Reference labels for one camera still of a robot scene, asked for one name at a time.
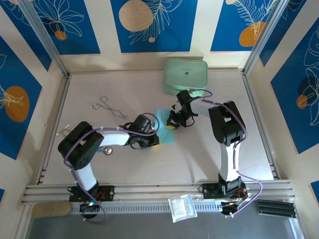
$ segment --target screw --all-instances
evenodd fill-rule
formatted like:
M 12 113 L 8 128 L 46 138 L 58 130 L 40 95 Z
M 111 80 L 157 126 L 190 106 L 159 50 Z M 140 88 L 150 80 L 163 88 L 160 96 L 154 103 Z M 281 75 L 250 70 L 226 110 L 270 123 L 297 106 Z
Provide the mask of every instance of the screw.
M 113 149 L 112 149 L 110 146 L 106 146 L 106 147 L 103 149 L 103 153 L 104 153 L 105 155 L 110 155 L 112 152 L 113 152 Z

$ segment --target beige circle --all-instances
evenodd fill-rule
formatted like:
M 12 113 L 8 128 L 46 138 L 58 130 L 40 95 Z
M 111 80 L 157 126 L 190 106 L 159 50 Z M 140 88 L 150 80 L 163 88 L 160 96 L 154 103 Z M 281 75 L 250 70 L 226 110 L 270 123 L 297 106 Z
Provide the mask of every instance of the beige circle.
M 119 11 L 119 18 L 128 31 L 143 31 L 153 22 L 151 9 L 141 0 L 127 1 Z
M 13 3 L 13 4 L 15 4 L 15 5 L 18 5 L 17 0 L 8 0 L 8 1 L 11 2 L 11 3 Z
M 236 2 L 237 0 L 226 0 L 226 4 L 232 5 Z
M 154 38 L 154 37 L 150 37 L 150 38 L 149 38 L 149 42 L 150 42 L 150 43 L 155 42 L 155 38 Z

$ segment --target metal frame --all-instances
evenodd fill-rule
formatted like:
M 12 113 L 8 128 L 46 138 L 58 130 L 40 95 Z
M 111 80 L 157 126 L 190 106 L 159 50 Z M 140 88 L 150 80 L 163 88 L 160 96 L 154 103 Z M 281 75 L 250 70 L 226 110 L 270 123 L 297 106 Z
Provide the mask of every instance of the metal frame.
M 57 110 L 54 114 L 55 116 L 54 116 L 54 121 L 53 121 L 53 127 L 52 127 L 51 132 L 50 132 L 48 144 L 47 144 L 46 149 L 44 151 L 43 158 L 41 160 L 40 169 L 38 171 L 38 175 L 37 175 L 36 182 L 35 182 L 36 184 L 41 183 L 41 177 L 44 177 L 46 168 L 47 168 L 48 163 L 49 163 L 49 157 L 50 157 L 50 154 L 52 151 L 54 138 L 55 138 L 54 136 L 56 134 L 56 131 L 57 131 L 57 128 L 59 125 L 60 117 L 62 115 L 64 102 L 65 102 L 67 91 L 68 91 L 69 85 L 70 85 L 70 79 L 71 78 L 68 77 L 68 79 L 65 81 L 65 83 L 63 85 L 63 88 L 60 89 L 57 93 L 57 99 L 59 99 L 59 103 L 58 103 Z
M 25 18 L 28 20 L 36 36 L 39 38 L 40 42 L 42 43 L 44 49 L 49 54 L 52 61 L 57 65 L 61 74 L 65 78 L 67 78 L 69 73 L 60 57 L 58 50 L 53 44 L 53 41 L 51 37 L 49 36 L 49 33 L 47 32 L 44 25 L 42 24 L 41 19 L 36 13 L 34 7 L 32 6 L 29 0 L 17 0 L 17 2 Z
M 255 61 L 258 59 L 261 50 L 270 37 L 276 23 L 278 22 L 284 8 L 289 0 L 278 0 L 274 10 L 271 12 L 266 27 L 262 30 L 261 37 L 258 38 L 244 68 L 242 77 L 245 88 L 252 106 L 252 110 L 257 122 L 257 126 L 265 147 L 266 155 L 270 161 L 271 166 L 274 168 L 274 177 L 279 178 L 276 170 L 275 161 L 272 155 L 269 139 L 264 130 L 264 124 L 260 117 L 260 112 L 255 101 L 255 96 L 251 91 L 247 74 L 251 71 Z M 22 198 L 23 210 L 18 222 L 18 230 L 14 238 L 25 238 L 30 223 L 30 212 L 34 204 L 50 201 L 68 201 L 69 192 L 68 187 L 73 185 L 43 185 L 41 178 L 45 176 L 45 171 L 48 165 L 49 156 L 52 151 L 54 136 L 57 131 L 58 123 L 62 114 L 64 101 L 66 99 L 68 87 L 70 84 L 69 73 L 61 60 L 57 49 L 55 48 L 51 38 L 45 30 L 40 18 L 37 16 L 34 8 L 28 0 L 18 0 L 21 11 L 26 19 L 30 22 L 31 27 L 34 29 L 41 43 L 45 47 L 49 56 L 61 71 L 62 75 L 67 79 L 62 89 L 62 93 L 58 94 L 59 104 L 55 113 L 55 119 L 51 130 L 48 145 L 45 154 L 42 158 L 41 168 L 39 170 L 36 183 L 37 185 L 28 185 L 24 196 Z M 162 213 L 168 212 L 168 198 L 190 194 L 194 200 L 195 206 L 199 212 L 216 212 L 220 211 L 220 202 L 224 199 L 204 200 L 203 194 L 198 190 L 198 187 L 204 182 L 186 182 L 175 184 L 129 184 L 129 185 L 114 185 L 114 201 L 103 202 L 103 206 L 107 209 L 108 213 Z M 295 194 L 292 190 L 289 180 L 269 180 L 262 181 L 264 190 L 259 196 L 261 199 L 266 200 L 284 200 L 294 202 Z M 255 182 L 246 182 L 248 200 L 250 200 L 256 193 L 258 193 L 260 186 Z M 79 203 L 72 203 L 71 214 L 80 214 Z M 296 238 L 304 238 L 301 231 L 300 223 L 298 220 L 291 219 L 291 226 Z
M 245 88 L 247 91 L 247 95 L 248 95 L 248 98 L 250 101 L 251 108 L 252 108 L 254 116 L 255 116 L 257 127 L 258 127 L 258 130 L 259 130 L 259 133 L 261 136 L 261 140 L 262 140 L 264 148 L 265 148 L 265 152 L 266 152 L 268 161 L 269 161 L 270 165 L 274 168 L 274 171 L 275 171 L 274 178 L 280 179 L 280 174 L 277 171 L 276 162 L 275 162 L 273 154 L 272 154 L 273 150 L 271 148 L 269 138 L 265 132 L 264 123 L 260 117 L 260 110 L 258 108 L 258 105 L 256 104 L 255 95 L 252 93 L 250 83 L 247 79 L 247 76 L 243 72 L 242 72 L 242 78 L 244 81 L 244 85 L 245 85 Z
M 271 11 L 265 26 L 263 27 L 260 37 L 258 37 L 247 61 L 245 66 L 243 67 L 243 73 L 245 76 L 249 74 L 252 67 L 254 66 L 254 63 L 259 58 L 259 55 L 264 48 L 267 40 L 269 39 L 271 33 L 273 32 L 279 18 L 281 17 L 283 11 L 285 10 L 285 7 L 287 6 L 289 0 L 277 0 L 273 10 Z
M 290 200 L 295 198 L 289 180 L 264 180 L 261 181 L 264 190 L 260 195 L 265 200 Z M 204 199 L 199 191 L 203 183 L 216 182 L 189 182 L 189 183 L 161 183 L 161 184 L 115 184 L 113 202 L 109 203 L 163 203 L 168 198 L 190 194 L 196 202 L 216 202 L 224 199 Z M 256 195 L 260 185 L 253 181 L 245 182 L 248 200 Z M 75 185 L 28 185 L 22 198 L 23 205 L 33 205 L 50 201 L 68 201 L 70 193 L 68 187 Z

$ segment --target black metal bracket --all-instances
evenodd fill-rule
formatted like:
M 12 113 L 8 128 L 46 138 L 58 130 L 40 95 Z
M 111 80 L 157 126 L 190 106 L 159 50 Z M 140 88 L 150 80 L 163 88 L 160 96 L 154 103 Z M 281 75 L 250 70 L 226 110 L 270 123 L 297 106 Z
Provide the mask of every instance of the black metal bracket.
M 58 145 L 58 151 L 64 158 L 74 144 L 86 133 L 91 131 L 92 126 L 86 121 L 80 122 Z M 98 132 L 92 132 L 78 144 L 68 156 L 67 160 L 74 170 L 86 167 L 98 150 L 104 137 Z
M 241 183 L 240 187 L 237 187 L 236 190 L 233 190 L 229 194 L 224 194 L 224 192 L 220 189 L 219 183 L 204 183 L 202 185 L 201 193 L 204 196 L 204 199 L 232 199 L 238 198 L 237 190 L 242 190 L 246 192 L 245 183 Z
M 228 107 L 243 123 L 245 126 L 236 104 L 233 101 L 225 102 L 224 105 Z M 240 141 L 243 139 L 244 130 L 237 122 L 235 117 L 228 112 L 222 106 L 215 106 L 208 109 L 211 126 L 216 140 L 219 143 L 225 144 L 227 147 L 230 144 Z
M 94 194 L 91 195 L 97 200 L 101 202 L 112 202 L 114 197 L 114 186 L 98 186 L 98 189 Z M 86 202 L 90 201 L 90 198 L 82 191 L 82 189 L 78 186 L 69 187 L 68 191 L 70 192 L 69 201 L 71 203 L 74 202 Z
M 296 218 L 293 203 L 284 203 L 269 200 L 257 200 L 258 214 Z
M 180 91 L 176 97 L 181 106 L 181 110 L 175 113 L 175 105 L 172 106 L 174 111 L 170 111 L 166 126 L 170 128 L 178 128 L 180 125 L 187 127 L 186 121 L 192 116 L 198 116 L 198 114 L 192 112 L 190 103 L 200 97 L 191 97 L 187 90 Z

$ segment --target clear plastic bag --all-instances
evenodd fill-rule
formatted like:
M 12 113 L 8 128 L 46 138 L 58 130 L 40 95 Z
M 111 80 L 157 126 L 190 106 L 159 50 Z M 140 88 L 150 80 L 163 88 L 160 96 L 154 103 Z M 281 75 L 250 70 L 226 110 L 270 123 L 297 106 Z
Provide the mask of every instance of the clear plastic bag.
M 171 215 L 173 218 L 173 223 L 188 218 L 196 218 L 197 211 L 195 209 L 194 202 L 189 194 L 170 198 L 168 200 Z

